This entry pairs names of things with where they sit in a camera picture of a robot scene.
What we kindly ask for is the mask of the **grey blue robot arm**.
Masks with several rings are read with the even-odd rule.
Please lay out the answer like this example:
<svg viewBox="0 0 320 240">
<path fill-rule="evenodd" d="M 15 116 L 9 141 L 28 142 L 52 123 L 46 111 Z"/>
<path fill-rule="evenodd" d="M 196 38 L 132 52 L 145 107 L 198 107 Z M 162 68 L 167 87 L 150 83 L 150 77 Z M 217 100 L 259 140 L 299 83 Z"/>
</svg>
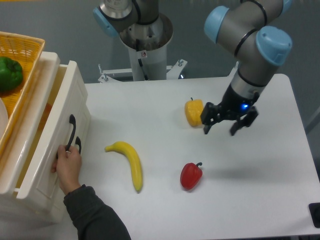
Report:
<svg viewBox="0 0 320 240">
<path fill-rule="evenodd" d="M 270 23 L 291 6 L 289 0 L 243 0 L 231 10 L 216 7 L 206 18 L 204 33 L 240 62 L 219 104 L 208 102 L 200 112 L 203 130 L 233 121 L 234 135 L 249 127 L 258 111 L 255 103 L 288 57 L 291 37 Z M 93 15 L 110 36 L 126 46 L 135 81 L 167 78 L 167 45 L 173 36 L 171 21 L 159 12 L 156 0 L 105 0 Z"/>
</svg>

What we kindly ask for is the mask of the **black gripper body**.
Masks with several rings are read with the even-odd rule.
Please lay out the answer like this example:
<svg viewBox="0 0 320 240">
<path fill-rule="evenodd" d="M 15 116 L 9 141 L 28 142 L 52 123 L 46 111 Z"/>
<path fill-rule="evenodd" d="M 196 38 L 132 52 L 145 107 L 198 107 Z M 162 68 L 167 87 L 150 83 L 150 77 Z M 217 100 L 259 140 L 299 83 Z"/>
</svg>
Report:
<svg viewBox="0 0 320 240">
<path fill-rule="evenodd" d="M 222 101 L 218 104 L 218 114 L 221 120 L 237 120 L 244 116 L 245 123 L 252 123 L 259 115 L 254 104 L 257 102 L 260 94 L 256 91 L 252 98 L 240 96 L 235 90 L 228 86 L 223 95 Z"/>
</svg>

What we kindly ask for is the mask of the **person's bare hand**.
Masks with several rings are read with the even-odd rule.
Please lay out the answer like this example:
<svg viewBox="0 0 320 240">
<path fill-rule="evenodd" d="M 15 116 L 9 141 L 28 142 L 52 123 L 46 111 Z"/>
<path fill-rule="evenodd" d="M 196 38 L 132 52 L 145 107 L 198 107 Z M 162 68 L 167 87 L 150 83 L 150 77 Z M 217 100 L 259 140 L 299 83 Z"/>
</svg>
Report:
<svg viewBox="0 0 320 240">
<path fill-rule="evenodd" d="M 59 187 L 66 196 L 78 189 L 81 184 L 79 175 L 82 166 L 82 157 L 78 149 L 70 146 L 60 145 L 57 149 L 58 158 L 53 162 L 51 172 L 57 173 Z"/>
</svg>

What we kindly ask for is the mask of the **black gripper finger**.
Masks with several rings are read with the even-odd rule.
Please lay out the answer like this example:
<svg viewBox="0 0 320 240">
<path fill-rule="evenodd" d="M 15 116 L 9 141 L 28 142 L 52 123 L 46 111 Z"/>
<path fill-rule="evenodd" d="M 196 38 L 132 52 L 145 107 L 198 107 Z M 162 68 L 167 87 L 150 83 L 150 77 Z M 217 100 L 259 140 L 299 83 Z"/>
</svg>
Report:
<svg viewBox="0 0 320 240">
<path fill-rule="evenodd" d="M 204 125 L 204 134 L 207 135 L 213 125 L 220 123 L 223 120 L 221 117 L 221 106 L 215 105 L 212 102 L 207 102 L 200 114 L 200 119 Z"/>
<path fill-rule="evenodd" d="M 234 136 L 236 132 L 243 127 L 250 127 L 259 115 L 255 106 L 252 106 L 250 110 L 245 114 L 244 118 L 237 117 L 236 122 L 232 125 L 229 130 L 230 134 Z"/>
</svg>

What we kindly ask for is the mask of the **dark grey sleeved forearm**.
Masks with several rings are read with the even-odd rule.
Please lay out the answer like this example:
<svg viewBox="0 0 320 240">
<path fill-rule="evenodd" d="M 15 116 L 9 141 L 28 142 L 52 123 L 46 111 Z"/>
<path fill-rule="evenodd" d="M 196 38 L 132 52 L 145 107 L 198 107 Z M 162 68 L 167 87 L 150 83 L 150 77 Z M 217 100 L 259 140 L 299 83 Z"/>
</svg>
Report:
<svg viewBox="0 0 320 240">
<path fill-rule="evenodd" d="M 131 239 L 123 221 L 97 196 L 93 187 L 82 185 L 68 193 L 63 203 L 79 240 Z"/>
</svg>

